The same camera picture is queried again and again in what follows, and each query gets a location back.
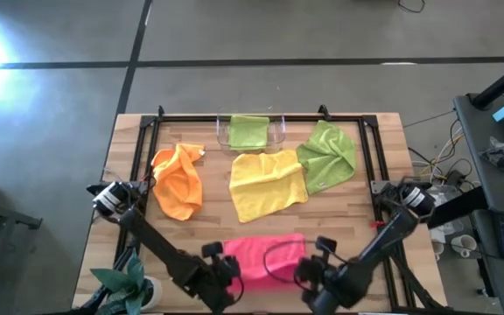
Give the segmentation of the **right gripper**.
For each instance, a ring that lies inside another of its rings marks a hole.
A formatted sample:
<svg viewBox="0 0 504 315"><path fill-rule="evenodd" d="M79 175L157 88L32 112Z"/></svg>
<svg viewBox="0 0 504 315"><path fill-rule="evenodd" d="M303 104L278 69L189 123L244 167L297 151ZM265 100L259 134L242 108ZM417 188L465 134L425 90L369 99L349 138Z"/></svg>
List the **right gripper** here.
<svg viewBox="0 0 504 315"><path fill-rule="evenodd" d="M300 258L294 270L294 281L302 289L301 300L313 313L335 313L335 298L325 289L329 267L322 256Z"/></svg>

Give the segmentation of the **pink microfiber towel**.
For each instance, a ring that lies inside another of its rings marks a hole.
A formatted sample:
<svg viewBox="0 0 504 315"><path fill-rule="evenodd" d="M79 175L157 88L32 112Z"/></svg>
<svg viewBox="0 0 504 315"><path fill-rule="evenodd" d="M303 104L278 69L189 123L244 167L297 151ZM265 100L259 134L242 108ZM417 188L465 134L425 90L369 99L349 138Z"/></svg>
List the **pink microfiber towel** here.
<svg viewBox="0 0 504 315"><path fill-rule="evenodd" d="M240 264L246 293L292 291L294 269L305 257L302 234L244 237L223 242L224 254Z"/></svg>

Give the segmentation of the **yellow microfiber towel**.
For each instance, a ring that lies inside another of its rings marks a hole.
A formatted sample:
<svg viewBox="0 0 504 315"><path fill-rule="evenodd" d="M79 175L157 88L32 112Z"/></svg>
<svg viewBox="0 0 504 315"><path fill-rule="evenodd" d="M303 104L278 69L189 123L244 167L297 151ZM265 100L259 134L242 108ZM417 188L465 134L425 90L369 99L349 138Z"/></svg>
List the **yellow microfiber towel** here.
<svg viewBox="0 0 504 315"><path fill-rule="evenodd" d="M232 163L229 191L240 223L309 199L303 166L294 150L239 155Z"/></svg>

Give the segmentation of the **orange microfiber towel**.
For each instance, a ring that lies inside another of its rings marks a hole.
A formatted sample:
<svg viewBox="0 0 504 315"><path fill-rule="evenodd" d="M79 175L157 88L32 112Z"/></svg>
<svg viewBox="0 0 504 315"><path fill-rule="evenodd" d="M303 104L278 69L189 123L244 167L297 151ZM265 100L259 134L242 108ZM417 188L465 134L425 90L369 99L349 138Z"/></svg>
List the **orange microfiber towel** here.
<svg viewBox="0 0 504 315"><path fill-rule="evenodd" d="M177 143L174 149L159 150L151 162L152 187L164 214L187 221L203 205L203 185L194 162L205 155L205 146Z"/></svg>

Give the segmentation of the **green microfiber towel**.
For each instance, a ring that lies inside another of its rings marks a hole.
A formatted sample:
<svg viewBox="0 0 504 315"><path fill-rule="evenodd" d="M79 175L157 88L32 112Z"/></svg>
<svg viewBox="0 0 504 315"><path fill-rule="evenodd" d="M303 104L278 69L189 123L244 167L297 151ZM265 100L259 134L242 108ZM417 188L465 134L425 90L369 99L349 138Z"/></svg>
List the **green microfiber towel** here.
<svg viewBox="0 0 504 315"><path fill-rule="evenodd" d="M268 144L270 119L264 116L232 115L228 146L232 151L264 149Z"/></svg>
<svg viewBox="0 0 504 315"><path fill-rule="evenodd" d="M348 181L356 171L355 152L354 141L340 128L317 121L308 140L296 149L307 192L313 195Z"/></svg>

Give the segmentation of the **white plant pot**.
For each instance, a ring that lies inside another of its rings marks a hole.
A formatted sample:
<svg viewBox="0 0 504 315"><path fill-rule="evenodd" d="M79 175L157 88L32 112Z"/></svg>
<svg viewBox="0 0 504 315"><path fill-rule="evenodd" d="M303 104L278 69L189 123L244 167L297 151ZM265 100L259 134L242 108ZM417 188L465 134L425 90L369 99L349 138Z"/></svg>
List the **white plant pot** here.
<svg viewBox="0 0 504 315"><path fill-rule="evenodd" d="M158 306L163 296L163 287L161 282L153 276L145 276L144 279L144 283L147 285L147 291L143 298L141 311L147 312Z"/></svg>

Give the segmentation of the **green artificial plant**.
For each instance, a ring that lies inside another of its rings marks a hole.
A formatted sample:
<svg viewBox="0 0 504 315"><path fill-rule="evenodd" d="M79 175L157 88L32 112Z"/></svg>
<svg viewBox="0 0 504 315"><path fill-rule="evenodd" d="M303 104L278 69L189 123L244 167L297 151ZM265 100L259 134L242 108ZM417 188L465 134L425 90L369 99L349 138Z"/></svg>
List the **green artificial plant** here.
<svg viewBox="0 0 504 315"><path fill-rule="evenodd" d="M132 249L125 272L116 269L91 269L91 273L110 294L95 315L141 315L144 302L152 297L152 282L144 277L144 265Z"/></svg>

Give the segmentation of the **white plastic item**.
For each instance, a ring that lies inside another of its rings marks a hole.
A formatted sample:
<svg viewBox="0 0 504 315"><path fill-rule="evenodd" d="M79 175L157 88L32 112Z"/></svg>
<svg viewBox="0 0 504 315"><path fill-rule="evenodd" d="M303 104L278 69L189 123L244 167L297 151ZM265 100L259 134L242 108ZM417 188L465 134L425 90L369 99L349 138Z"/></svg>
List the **white plastic item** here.
<svg viewBox="0 0 504 315"><path fill-rule="evenodd" d="M436 207L442 206L444 203L453 200L460 195L460 191L457 188L449 185L434 185L428 190L428 193L435 199ZM447 236L462 232L464 228L464 223L460 219L456 219L439 227L434 227L431 232L435 233L440 231L444 234L444 236Z"/></svg>

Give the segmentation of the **black desk crossbar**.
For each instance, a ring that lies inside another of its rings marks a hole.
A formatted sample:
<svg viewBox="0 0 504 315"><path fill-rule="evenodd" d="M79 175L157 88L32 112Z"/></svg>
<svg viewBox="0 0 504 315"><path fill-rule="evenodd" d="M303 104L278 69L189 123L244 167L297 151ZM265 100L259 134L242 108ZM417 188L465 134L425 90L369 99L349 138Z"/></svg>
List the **black desk crossbar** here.
<svg viewBox="0 0 504 315"><path fill-rule="evenodd" d="M434 214L428 219L428 228L437 228L445 223L455 221L471 214L474 210L487 210L488 204L482 187L476 187L464 192L435 208Z"/></svg>

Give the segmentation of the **clear plastic bin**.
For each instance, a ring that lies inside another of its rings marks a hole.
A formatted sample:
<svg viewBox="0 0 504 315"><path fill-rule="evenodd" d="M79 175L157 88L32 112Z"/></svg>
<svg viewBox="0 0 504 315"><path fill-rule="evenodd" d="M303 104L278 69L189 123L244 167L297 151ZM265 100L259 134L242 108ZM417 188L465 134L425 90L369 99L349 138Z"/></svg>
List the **clear plastic bin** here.
<svg viewBox="0 0 504 315"><path fill-rule="evenodd" d="M229 124L231 116L264 116L269 118L268 144L260 150L230 150L228 146ZM225 151L239 153L274 152L281 148L286 136L286 124L283 115L279 114L243 114L219 113L216 116L216 139L219 146Z"/></svg>

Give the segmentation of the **black power adapter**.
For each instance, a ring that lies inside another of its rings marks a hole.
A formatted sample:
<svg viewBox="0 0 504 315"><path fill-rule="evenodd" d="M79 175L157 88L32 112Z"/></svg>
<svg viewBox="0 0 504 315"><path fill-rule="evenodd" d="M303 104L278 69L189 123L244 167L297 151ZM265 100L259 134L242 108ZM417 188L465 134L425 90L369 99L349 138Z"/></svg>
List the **black power adapter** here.
<svg viewBox="0 0 504 315"><path fill-rule="evenodd" d="M460 186L466 181L466 175L458 170L449 171L446 175L445 184L448 186Z"/></svg>

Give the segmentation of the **grey side desk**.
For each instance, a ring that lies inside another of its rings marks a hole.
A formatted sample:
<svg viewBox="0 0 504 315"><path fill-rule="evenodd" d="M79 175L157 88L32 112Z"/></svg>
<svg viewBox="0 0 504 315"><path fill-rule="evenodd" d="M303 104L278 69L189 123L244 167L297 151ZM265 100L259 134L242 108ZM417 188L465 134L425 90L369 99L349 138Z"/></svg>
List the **grey side desk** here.
<svg viewBox="0 0 504 315"><path fill-rule="evenodd" d="M504 124L492 118L504 101L495 101L488 111L475 108L466 95L455 97L453 103L487 203L487 208L474 211L471 219L481 241L480 249L486 253L487 274L504 313L504 257L495 218L504 214L504 171L480 156L489 147L491 137L504 143Z"/></svg>

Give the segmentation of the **black slanted pole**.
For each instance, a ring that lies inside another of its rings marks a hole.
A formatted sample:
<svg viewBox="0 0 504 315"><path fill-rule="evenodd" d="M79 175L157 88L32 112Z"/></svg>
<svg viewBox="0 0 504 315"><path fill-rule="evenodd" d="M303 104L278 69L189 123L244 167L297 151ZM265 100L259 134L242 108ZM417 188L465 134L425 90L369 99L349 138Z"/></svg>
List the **black slanted pole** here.
<svg viewBox="0 0 504 315"><path fill-rule="evenodd" d="M489 104L504 94L504 75L484 91L471 99L471 104L480 110L485 110Z"/></svg>

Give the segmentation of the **black diagonal frame strut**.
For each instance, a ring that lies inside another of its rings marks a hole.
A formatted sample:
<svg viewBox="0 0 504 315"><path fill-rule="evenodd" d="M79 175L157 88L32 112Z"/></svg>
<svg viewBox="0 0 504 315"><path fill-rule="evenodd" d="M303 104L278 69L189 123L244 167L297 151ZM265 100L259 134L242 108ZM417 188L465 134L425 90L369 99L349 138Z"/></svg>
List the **black diagonal frame strut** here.
<svg viewBox="0 0 504 315"><path fill-rule="evenodd" d="M416 299L419 300L422 310L439 310L445 307L435 300L431 294L423 287L407 264L403 241L394 241L389 247L389 256L398 268L402 278L404 295L407 307L418 309Z"/></svg>
<svg viewBox="0 0 504 315"><path fill-rule="evenodd" d="M92 274L92 269L125 271L133 250L139 252L139 243L130 232L125 232L104 219L93 219L73 294L72 308L79 309L94 304L92 299L95 299L102 284Z"/></svg>

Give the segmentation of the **black aluminium table frame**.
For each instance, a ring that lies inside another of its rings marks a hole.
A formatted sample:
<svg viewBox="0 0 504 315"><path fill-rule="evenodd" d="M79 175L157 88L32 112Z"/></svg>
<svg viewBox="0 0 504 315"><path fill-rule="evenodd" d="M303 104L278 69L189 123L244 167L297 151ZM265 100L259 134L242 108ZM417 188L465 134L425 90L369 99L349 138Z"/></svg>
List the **black aluminium table frame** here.
<svg viewBox="0 0 504 315"><path fill-rule="evenodd" d="M109 149L110 165L114 158L114 170L128 167L126 155L137 142L140 116L119 115L116 121L114 140ZM283 149L295 149L304 143L321 114L289 114L286 119L285 139L280 143ZM399 165L397 161L386 162L392 158L394 149L392 136L400 136L401 158L406 158L407 147L401 120L397 113L373 114L331 114L332 123L348 134L356 145L358 169L344 184L337 185L309 197L307 203L297 203L279 212L262 217L249 223L240 223L234 204L229 195L230 171L238 152L223 149L217 141L216 114L212 115L164 115L158 123L158 131L153 127L146 129L143 140L143 162L139 175L143 175L145 159L148 157L148 144L151 136L157 135L154 151L170 149L176 143L204 144L205 157L196 162L196 170L204 186L203 207L190 220L182 222L168 219L155 197L149 197L146 206L146 219L169 242L179 249L192 254L200 254L201 246L214 241L232 240L252 236L281 236L300 233L306 240L314 241L322 235L338 242L338 255L350 257L358 255L369 241L377 234L375 211L371 201L370 180L388 178L388 166ZM365 166L363 144L359 132L359 122L365 123L372 172L368 175ZM145 271L157 278L163 285L163 296L158 305L149 311L157 315L204 315L211 314L209 309L196 297L188 297L180 288L168 279L166 267L147 248L143 247L142 260ZM311 313L301 300L301 290L283 288L279 283L277 290L251 290L246 286L240 302L227 308L224 314L307 314ZM406 305L403 280L395 265L389 261L379 265L374 272L374 279L368 289L368 295L351 311L339 308L339 313L348 312L389 312L392 305Z"/></svg>

